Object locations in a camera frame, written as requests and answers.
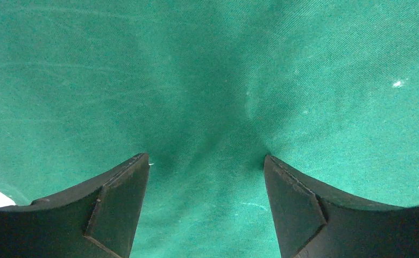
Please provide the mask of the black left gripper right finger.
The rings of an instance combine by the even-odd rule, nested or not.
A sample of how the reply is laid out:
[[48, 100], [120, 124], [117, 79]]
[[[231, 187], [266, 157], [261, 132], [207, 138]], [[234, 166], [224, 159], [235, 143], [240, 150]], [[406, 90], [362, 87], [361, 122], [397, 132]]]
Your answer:
[[419, 257], [419, 206], [352, 195], [271, 155], [264, 177], [282, 257]]

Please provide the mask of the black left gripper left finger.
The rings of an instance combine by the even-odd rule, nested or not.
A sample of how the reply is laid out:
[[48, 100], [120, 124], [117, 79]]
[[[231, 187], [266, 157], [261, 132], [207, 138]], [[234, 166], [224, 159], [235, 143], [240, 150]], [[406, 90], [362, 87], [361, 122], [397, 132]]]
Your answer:
[[30, 205], [0, 207], [0, 257], [129, 257], [149, 172], [140, 153]]

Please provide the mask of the green surgical drape cloth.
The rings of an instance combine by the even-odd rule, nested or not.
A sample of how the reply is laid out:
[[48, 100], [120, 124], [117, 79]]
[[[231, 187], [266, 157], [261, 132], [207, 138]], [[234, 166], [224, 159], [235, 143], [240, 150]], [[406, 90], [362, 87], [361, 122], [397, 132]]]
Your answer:
[[0, 192], [143, 152], [133, 257], [279, 257], [267, 154], [419, 205], [419, 1], [0, 1]]

